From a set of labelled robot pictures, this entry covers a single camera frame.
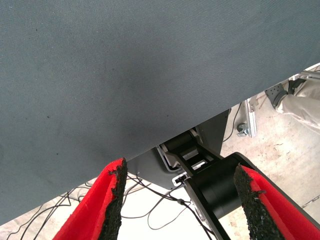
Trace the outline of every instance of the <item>gray cloth surface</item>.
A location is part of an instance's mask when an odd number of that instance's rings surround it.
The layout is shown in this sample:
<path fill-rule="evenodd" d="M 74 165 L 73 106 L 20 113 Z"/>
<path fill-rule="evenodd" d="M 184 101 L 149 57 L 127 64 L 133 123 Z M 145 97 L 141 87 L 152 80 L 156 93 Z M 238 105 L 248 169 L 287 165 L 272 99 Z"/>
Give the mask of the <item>gray cloth surface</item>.
<path fill-rule="evenodd" d="M 0 2 L 0 224 L 320 62 L 320 2 Z"/>

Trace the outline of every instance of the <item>wire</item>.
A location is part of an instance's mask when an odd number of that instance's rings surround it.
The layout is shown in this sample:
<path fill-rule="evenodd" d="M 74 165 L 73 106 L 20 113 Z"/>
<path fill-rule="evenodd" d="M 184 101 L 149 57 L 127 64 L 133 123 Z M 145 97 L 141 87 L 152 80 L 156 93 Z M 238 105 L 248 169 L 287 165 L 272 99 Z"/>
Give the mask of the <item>wire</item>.
<path fill-rule="evenodd" d="M 140 187 L 140 188 L 137 188 L 137 189 L 135 189 L 134 191 L 130 191 L 130 192 L 127 193 L 126 195 L 133 194 L 133 193 L 138 192 L 138 191 L 140 191 L 140 190 L 142 190 L 142 189 L 145 189 L 145 187 L 142 186 L 142 187 Z"/>
<path fill-rule="evenodd" d="M 147 223 L 148 223 L 148 226 L 150 229 L 152 230 L 160 230 L 160 229 L 163 229 L 165 226 L 171 224 L 172 222 L 174 222 L 183 212 L 184 210 L 186 210 L 187 208 L 185 207 L 184 209 L 182 209 L 182 211 L 179 212 L 179 214 L 174 218 L 172 219 L 171 221 L 167 222 L 166 224 L 162 225 L 161 227 L 157 227 L 157 228 L 153 228 L 150 226 L 150 222 L 149 222 L 149 218 L 150 218 L 150 214 L 151 212 L 148 214 L 148 217 L 147 217 Z"/>
<path fill-rule="evenodd" d="M 170 201 L 177 201 L 177 199 L 174 199 L 174 198 L 172 198 L 172 197 L 170 197 L 170 196 L 164 195 L 164 194 L 162 194 L 162 193 L 160 193 L 160 192 L 157 192 L 157 191 L 153 190 L 152 188 L 146 186 L 139 178 L 137 178 L 138 181 L 136 181 L 134 178 L 132 178 L 132 177 L 130 177 L 130 176 L 128 176 L 128 177 L 129 177 L 131 180 L 135 181 L 136 183 L 142 185 L 142 186 L 145 187 L 146 189 L 150 190 L 151 192 L 159 195 L 160 197 L 163 197 L 164 199 L 167 199 L 167 200 L 170 200 Z"/>
<path fill-rule="evenodd" d="M 240 102 L 239 107 L 238 107 L 238 110 L 237 110 L 236 113 L 235 113 L 235 116 L 234 116 L 234 119 L 233 119 L 233 122 L 232 122 L 232 131 L 231 131 L 230 135 L 229 135 L 226 139 L 224 139 L 224 140 L 222 141 L 223 143 L 224 143 L 225 141 L 227 141 L 227 140 L 232 136 L 232 134 L 234 133 L 235 121 L 236 121 L 236 117 L 237 117 L 237 115 L 238 115 L 238 113 L 239 113 L 241 104 L 242 104 L 242 102 Z"/>
<path fill-rule="evenodd" d="M 92 185 L 90 185 L 88 182 L 85 182 L 84 185 L 86 185 L 87 187 L 91 188 Z"/>
<path fill-rule="evenodd" d="M 127 218 L 127 219 L 138 219 L 138 218 L 143 218 L 147 215 L 150 215 L 150 213 L 152 213 L 152 211 L 159 205 L 159 203 L 163 200 L 163 199 L 167 199 L 167 200 L 171 200 L 171 201 L 174 201 L 174 202 L 177 202 L 179 203 L 180 205 L 183 205 L 185 206 L 188 210 L 190 210 L 192 212 L 192 214 L 194 215 L 195 219 L 198 221 L 198 223 L 201 225 L 201 227 L 203 228 L 205 234 L 207 235 L 208 239 L 212 240 L 211 236 L 209 233 L 211 233 L 212 235 L 216 236 L 215 233 L 213 231 L 211 231 L 210 229 L 208 229 L 202 222 L 201 220 L 198 218 L 197 214 L 195 213 L 195 211 L 193 211 L 189 205 L 187 205 L 186 203 L 191 203 L 190 201 L 184 201 L 183 199 L 177 199 L 173 196 L 171 196 L 171 193 L 177 189 L 179 189 L 180 187 L 182 187 L 183 184 L 177 186 L 176 188 L 172 189 L 171 191 L 168 191 L 167 193 L 165 194 L 162 194 L 160 192 L 157 192 L 149 187 L 147 187 L 140 178 L 136 177 L 136 179 L 138 179 L 138 181 L 136 181 L 134 178 L 128 176 L 131 180 L 135 181 L 136 183 L 144 186 L 146 189 L 150 190 L 151 192 L 161 196 L 161 198 L 159 199 L 159 201 L 153 206 L 153 208 L 147 212 L 146 214 L 142 215 L 142 216 L 135 216 L 135 217 L 126 217 L 126 216 L 122 216 L 123 218 Z"/>
<path fill-rule="evenodd" d="M 59 205 L 58 207 L 70 207 L 70 205 L 61 204 L 61 205 Z M 24 230 L 24 232 L 23 232 L 20 240 L 23 239 L 23 237 L 25 236 L 25 234 L 26 234 L 26 232 L 27 232 L 27 229 L 30 227 L 30 225 L 33 223 L 33 221 L 34 221 L 37 217 L 39 217 L 39 216 L 40 216 L 41 214 L 43 214 L 44 212 L 46 212 L 46 211 L 48 211 L 48 210 L 50 210 L 50 209 L 53 209 L 53 208 L 56 208 L 56 206 L 48 207 L 47 209 L 45 209 L 45 210 L 41 211 L 40 213 L 38 213 L 38 214 L 35 216 L 35 218 L 32 219 L 31 222 L 28 224 L 28 226 L 27 226 L 26 229 Z"/>
<path fill-rule="evenodd" d="M 41 225 L 40 229 L 38 230 L 38 232 L 37 232 L 36 235 L 34 236 L 33 240 L 35 240 L 35 239 L 38 237 L 38 235 L 40 234 L 41 230 L 44 228 L 44 226 L 46 225 L 46 223 L 48 222 L 48 220 L 51 218 L 51 216 L 55 213 L 55 211 L 57 210 L 57 208 L 64 202 L 64 200 L 66 199 L 66 197 L 67 197 L 67 199 L 68 199 L 69 206 L 71 206 L 71 201 L 70 201 L 70 196 L 69 196 L 69 195 L 70 195 L 74 190 L 75 190 L 75 189 L 72 189 L 72 190 L 70 190 L 70 191 L 67 191 L 66 194 L 59 199 L 59 201 L 55 204 L 55 208 L 51 209 L 51 211 L 49 212 L 49 214 L 46 216 L 43 224 Z"/>
<path fill-rule="evenodd" d="M 121 216 L 122 218 L 124 219 L 140 219 L 140 218 L 143 218 L 145 216 L 147 216 L 148 214 L 150 214 L 161 202 L 162 200 L 164 200 L 165 198 L 164 197 L 161 197 L 157 202 L 156 204 L 144 215 L 142 216 Z"/>
<path fill-rule="evenodd" d="M 6 240 L 8 240 L 11 235 L 17 234 L 24 225 L 26 225 L 27 223 L 29 223 L 29 222 L 31 221 L 31 219 L 34 218 L 34 216 L 40 211 L 40 209 L 41 209 L 42 207 L 43 207 L 43 204 L 39 207 L 39 209 L 32 215 L 32 217 L 31 217 L 28 221 L 26 221 L 24 224 L 22 224 L 22 225 L 19 226 L 19 228 L 18 228 L 17 231 L 11 232 L 11 233 L 8 235 L 8 237 L 6 238 Z"/>

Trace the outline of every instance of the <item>cable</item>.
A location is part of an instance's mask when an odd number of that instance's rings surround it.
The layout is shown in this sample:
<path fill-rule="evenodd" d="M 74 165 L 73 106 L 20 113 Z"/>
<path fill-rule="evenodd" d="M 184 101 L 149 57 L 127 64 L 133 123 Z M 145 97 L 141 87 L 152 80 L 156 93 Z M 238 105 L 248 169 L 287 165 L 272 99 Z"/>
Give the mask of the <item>cable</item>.
<path fill-rule="evenodd" d="M 17 234 L 24 225 L 26 225 L 27 223 L 29 223 L 29 222 L 31 221 L 31 219 L 34 218 L 34 216 L 40 211 L 40 209 L 41 209 L 42 207 L 43 207 L 43 204 L 39 207 L 39 209 L 32 215 L 32 217 L 31 217 L 28 221 L 26 221 L 24 224 L 22 224 L 22 225 L 19 226 L 19 228 L 18 228 L 17 231 L 11 232 L 11 233 L 8 235 L 8 237 L 6 238 L 6 240 L 8 240 L 11 235 Z"/>
<path fill-rule="evenodd" d="M 239 107 L 238 107 L 238 110 L 237 110 L 236 113 L 235 113 L 235 116 L 234 116 L 234 119 L 233 119 L 233 122 L 232 122 L 232 131 L 231 131 L 230 135 L 229 135 L 226 139 L 224 139 L 224 140 L 222 141 L 223 143 L 224 143 L 225 141 L 227 141 L 227 140 L 232 136 L 232 134 L 234 133 L 235 121 L 236 121 L 236 117 L 237 117 L 237 115 L 238 115 L 238 113 L 239 113 L 241 104 L 242 104 L 242 102 L 240 102 Z"/>
<path fill-rule="evenodd" d="M 149 222 L 149 217 L 150 217 L 150 214 L 151 214 L 151 212 L 150 212 L 150 213 L 148 214 L 148 217 L 147 217 L 148 226 L 149 226 L 149 228 L 152 229 L 152 230 L 160 230 L 160 229 L 163 229 L 165 226 L 167 226 L 167 225 L 171 224 L 172 222 L 174 222 L 174 221 L 184 212 L 184 210 L 186 210 L 186 209 L 187 209 L 187 208 L 185 207 L 184 209 L 182 209 L 181 212 L 179 212 L 179 214 L 178 214 L 174 219 L 172 219 L 171 221 L 169 221 L 169 222 L 167 222 L 166 224 L 162 225 L 161 227 L 157 227 L 157 228 L 153 228 L 153 227 L 150 226 L 150 222 Z"/>
<path fill-rule="evenodd" d="M 124 218 L 124 219 L 140 219 L 140 218 L 143 218 L 143 217 L 145 217 L 145 216 L 147 216 L 148 214 L 150 214 L 161 202 L 162 202 L 162 200 L 164 200 L 165 198 L 164 197 L 161 197 L 157 202 L 156 202 L 156 204 L 146 213 L 146 214 L 144 214 L 144 215 L 142 215 L 142 216 L 122 216 L 121 215 L 121 217 L 122 218 Z"/>
<path fill-rule="evenodd" d="M 70 195 L 74 190 L 75 190 L 75 189 L 72 189 L 72 190 L 70 190 L 70 192 L 67 191 L 66 194 L 59 199 L 59 201 L 55 204 L 55 208 L 53 208 L 53 209 L 49 212 L 49 214 L 46 216 L 43 224 L 41 225 L 40 229 L 38 230 L 38 232 L 37 232 L 36 235 L 34 236 L 33 240 L 35 240 L 35 239 L 38 237 L 38 235 L 40 234 L 41 230 L 44 228 L 44 226 L 46 225 L 46 223 L 48 222 L 48 220 L 51 218 L 51 216 L 55 213 L 55 211 L 57 210 L 57 208 L 64 202 L 64 200 L 66 199 L 66 197 L 67 197 L 67 199 L 68 199 L 69 206 L 71 206 L 71 201 L 70 201 L 70 196 L 69 196 L 69 195 Z"/>
<path fill-rule="evenodd" d="M 90 185 L 88 182 L 85 182 L 84 185 L 86 185 L 87 187 L 91 188 L 92 185 Z"/>
<path fill-rule="evenodd" d="M 125 203 L 126 203 L 128 193 L 129 193 L 132 189 L 134 189 L 138 184 L 139 184 L 139 183 L 136 183 L 136 184 L 134 184 L 133 186 L 129 187 L 129 189 L 126 191 L 126 193 L 123 194 L 123 195 L 124 195 L 124 199 L 123 199 L 123 201 L 122 201 L 122 207 L 123 207 L 123 206 L 125 205 Z"/>
<path fill-rule="evenodd" d="M 128 177 L 129 177 L 131 180 L 135 181 L 136 183 L 139 183 L 140 185 L 144 186 L 146 189 L 148 189 L 148 190 L 152 191 L 153 193 L 161 196 L 161 199 L 160 199 L 160 200 L 153 206 L 153 208 L 152 208 L 149 212 L 147 212 L 146 214 L 144 214 L 144 215 L 142 215 L 142 216 L 137 216 L 137 217 L 125 217 L 125 216 L 122 216 L 123 218 L 127 218 L 127 219 L 143 218 L 143 217 L 145 217 L 146 215 L 149 215 L 149 214 L 159 205 L 159 203 L 160 203 L 163 199 L 167 199 L 167 200 L 175 201 L 175 202 L 179 203 L 180 205 L 183 205 L 183 206 L 185 206 L 187 209 L 189 209 L 189 210 L 192 212 L 192 214 L 194 215 L 195 219 L 198 221 L 198 223 L 199 223 L 199 224 L 201 225 L 201 227 L 203 228 L 203 230 L 204 230 L 205 234 L 207 235 L 208 239 L 212 240 L 212 238 L 211 238 L 211 236 L 209 235 L 209 233 L 211 233 L 212 235 L 216 236 L 213 231 L 211 231 L 210 229 L 208 229 L 208 228 L 201 222 L 201 220 L 198 218 L 198 216 L 197 216 L 197 214 L 195 213 L 195 211 L 193 211 L 193 210 L 189 207 L 189 205 L 186 204 L 186 203 L 191 203 L 190 201 L 184 201 L 183 199 L 177 199 L 177 198 L 175 198 L 175 197 L 173 197 L 173 196 L 170 195 L 170 193 L 172 193 L 173 191 L 175 191 L 175 190 L 177 190 L 178 188 L 182 187 L 182 184 L 179 185 L 179 186 L 177 186 L 177 187 L 174 188 L 173 190 L 168 191 L 166 194 L 162 194 L 162 193 L 159 193 L 159 192 L 157 192 L 157 191 L 155 191 L 155 190 L 147 187 L 146 185 L 144 185 L 144 184 L 142 183 L 142 181 L 141 181 L 140 178 L 136 177 L 136 179 L 138 179 L 138 181 L 136 181 L 134 178 L 132 178 L 132 177 L 130 177 L 130 176 L 128 176 Z"/>
<path fill-rule="evenodd" d="M 170 197 L 170 196 L 164 195 L 164 194 L 162 194 L 162 193 L 160 193 L 160 192 L 157 192 L 157 191 L 153 190 L 152 188 L 146 186 L 139 178 L 138 178 L 139 181 L 136 181 L 134 178 L 132 178 L 132 177 L 130 177 L 130 176 L 128 176 L 128 177 L 129 177 L 131 180 L 135 181 L 136 183 L 142 185 L 142 186 L 145 187 L 146 189 L 150 190 L 151 192 L 159 195 L 160 197 L 163 197 L 164 199 L 167 199 L 167 200 L 170 200 L 170 201 L 177 201 L 177 199 L 173 199 L 173 198 Z"/>
<path fill-rule="evenodd" d="M 138 191 L 140 191 L 140 190 L 142 190 L 142 189 L 145 189 L 145 187 L 142 186 L 142 187 L 140 187 L 140 188 L 137 188 L 137 189 L 135 189 L 134 191 L 130 191 L 130 192 L 127 193 L 126 195 L 133 194 L 133 193 L 138 192 Z"/>

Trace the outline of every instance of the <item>tiled floor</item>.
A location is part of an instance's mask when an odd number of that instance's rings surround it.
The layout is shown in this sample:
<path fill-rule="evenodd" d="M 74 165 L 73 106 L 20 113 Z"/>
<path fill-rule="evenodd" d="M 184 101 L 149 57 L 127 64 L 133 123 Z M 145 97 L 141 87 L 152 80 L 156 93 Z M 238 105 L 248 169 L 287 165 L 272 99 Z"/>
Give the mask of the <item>tiled floor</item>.
<path fill-rule="evenodd" d="M 271 178 L 300 206 L 304 207 L 316 221 L 320 222 L 320 135 L 309 130 L 287 115 L 277 113 L 262 96 L 256 108 L 257 137 L 238 137 L 234 131 L 232 137 L 222 146 L 221 155 L 227 156 L 233 152 L 240 152 L 248 157 L 258 168 Z M 225 135 L 230 134 L 232 120 L 237 106 L 232 108 Z M 242 108 L 235 121 L 235 125 L 243 122 L 244 109 Z M 152 188 L 165 193 L 166 190 L 151 185 Z M 77 197 L 81 192 L 73 193 Z M 183 189 L 177 190 L 174 196 L 189 199 Z M 137 191 L 127 197 L 122 209 L 122 215 L 127 217 L 145 214 L 158 201 L 159 197 L 147 189 Z M 42 209 L 53 206 L 57 200 L 46 203 Z M 76 207 L 77 201 L 71 201 L 71 207 L 60 207 L 49 219 L 37 239 L 51 239 L 66 218 Z M 164 200 L 152 212 L 149 218 L 154 228 L 172 220 L 183 207 L 175 202 Z M 18 230 L 19 226 L 30 219 L 32 211 L 5 225 L 0 226 L 0 239 L 6 239 L 10 232 Z M 26 231 L 23 239 L 33 239 L 35 233 L 44 222 L 47 213 L 37 218 Z M 249 239 L 246 219 L 241 208 L 238 208 L 221 219 L 222 224 L 232 239 Z M 25 230 L 22 227 L 17 234 L 12 234 L 10 240 L 21 239 Z M 163 240 L 163 239 L 206 239 L 206 235 L 193 215 L 185 210 L 168 226 L 160 230 L 151 230 L 147 225 L 147 218 L 125 219 L 119 231 L 119 240 Z"/>

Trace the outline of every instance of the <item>person's leg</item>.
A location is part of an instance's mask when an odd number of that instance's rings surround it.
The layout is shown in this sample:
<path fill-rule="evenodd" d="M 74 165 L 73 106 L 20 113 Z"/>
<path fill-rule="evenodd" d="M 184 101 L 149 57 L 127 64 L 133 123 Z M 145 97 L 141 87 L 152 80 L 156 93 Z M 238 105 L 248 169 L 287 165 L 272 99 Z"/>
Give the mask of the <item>person's leg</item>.
<path fill-rule="evenodd" d="M 294 91 L 293 95 L 320 100 L 320 80 L 305 81 Z"/>
<path fill-rule="evenodd" d="M 278 113 L 293 116 L 299 122 L 320 133 L 320 100 L 289 94 L 281 99 L 275 110 Z"/>

